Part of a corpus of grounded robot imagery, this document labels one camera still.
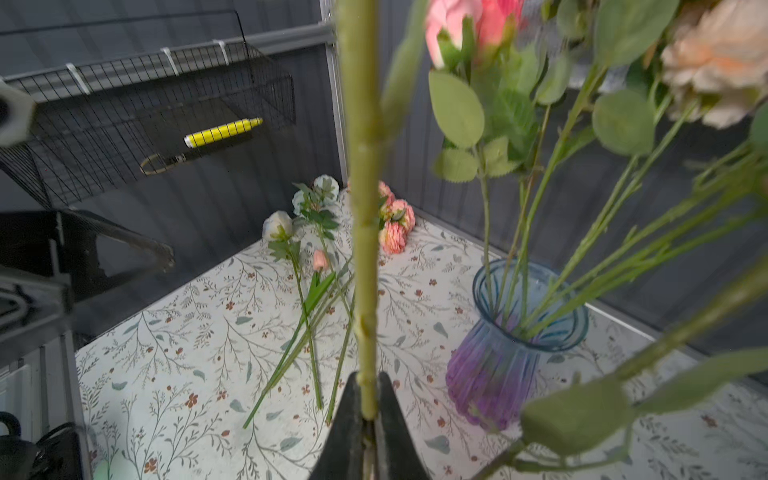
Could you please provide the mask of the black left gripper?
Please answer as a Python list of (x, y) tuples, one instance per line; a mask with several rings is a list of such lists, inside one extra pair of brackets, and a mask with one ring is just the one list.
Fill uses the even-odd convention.
[(175, 266), (173, 249), (85, 210), (1, 215), (1, 362), (80, 302)]

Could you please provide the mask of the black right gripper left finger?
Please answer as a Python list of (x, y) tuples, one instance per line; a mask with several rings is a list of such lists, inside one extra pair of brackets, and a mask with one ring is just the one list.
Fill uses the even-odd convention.
[(364, 419), (357, 373), (347, 381), (322, 452), (309, 480), (361, 480), (363, 478)]

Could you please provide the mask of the white peony spray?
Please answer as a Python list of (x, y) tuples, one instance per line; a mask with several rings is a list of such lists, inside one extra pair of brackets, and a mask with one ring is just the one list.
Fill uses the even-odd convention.
[[(766, 215), (765, 206), (717, 225), (754, 195), (767, 173), (767, 5), (763, 1), (564, 1), (558, 28), (589, 50), (585, 78), (558, 130), (541, 181), (521, 219), (513, 332), (525, 339), (580, 306)], [(657, 218), (632, 226), (593, 266), (588, 254), (643, 187), (689, 124), (723, 130), (749, 120), (747, 137), (702, 163), (690, 193)], [(625, 161), (561, 272), (530, 296), (529, 248), (539, 205), (556, 171), (598, 144)]]

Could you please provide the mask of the light pink rose stem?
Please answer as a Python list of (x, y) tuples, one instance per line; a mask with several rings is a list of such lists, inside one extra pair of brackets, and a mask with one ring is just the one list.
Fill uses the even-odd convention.
[(431, 1), (426, 17), (426, 44), (433, 64), (428, 75), (430, 101), (444, 136), (434, 171), (439, 178), (453, 183), (479, 181), (485, 293), (493, 301), (489, 169), (482, 151), (486, 117), (482, 100), (472, 86), (478, 46), (476, 27), (482, 14), (480, 1)]

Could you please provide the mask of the pink red rose stem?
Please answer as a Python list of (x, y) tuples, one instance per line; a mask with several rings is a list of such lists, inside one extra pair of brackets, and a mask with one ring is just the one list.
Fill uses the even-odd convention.
[(546, 59), (531, 42), (516, 46), (523, 27), (522, 1), (484, 1), (477, 23), (477, 58), (472, 86), (485, 113), (485, 131), (477, 144), (478, 180), (483, 200), (484, 274), (487, 286), (495, 284), (490, 265), (491, 195), (490, 181), (513, 175), (518, 180), (519, 215), (502, 264), (496, 293), (489, 292), (493, 320), (507, 328), (514, 323), (514, 291), (518, 284), (517, 255), (526, 232), (526, 209), (530, 196), (531, 170), (535, 167), (534, 143), (539, 134), (536, 107), (531, 93), (539, 81)]

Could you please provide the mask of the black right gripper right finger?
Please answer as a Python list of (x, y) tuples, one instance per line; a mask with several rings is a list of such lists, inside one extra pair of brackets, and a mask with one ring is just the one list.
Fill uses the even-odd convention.
[(392, 380), (386, 372), (377, 377), (379, 415), (374, 423), (375, 478), (429, 480), (400, 408)]

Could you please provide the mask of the green flower stem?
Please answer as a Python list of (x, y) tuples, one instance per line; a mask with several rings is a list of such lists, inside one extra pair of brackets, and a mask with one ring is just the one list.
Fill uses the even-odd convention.
[(354, 332), (358, 342), (361, 415), (377, 418), (377, 305), (379, 177), (402, 129), (425, 51), (428, 4), (412, 3), (403, 38), (385, 80), (379, 77), (379, 4), (336, 4), (346, 156), (351, 180), (355, 267)]

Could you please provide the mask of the blue purple glass vase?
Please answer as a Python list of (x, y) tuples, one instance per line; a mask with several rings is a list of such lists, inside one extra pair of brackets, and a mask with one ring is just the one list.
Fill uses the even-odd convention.
[(570, 299), (556, 301), (528, 325), (544, 329), (531, 338), (518, 325), (543, 303), (558, 274), (542, 265), (528, 267), (528, 284), (504, 274), (503, 259), (476, 273), (472, 294), (479, 320), (452, 354), (446, 373), (449, 398), (457, 412), (483, 429), (505, 430), (517, 421), (535, 384), (539, 367), (562, 360), (586, 337), (588, 313), (579, 306), (549, 321)]

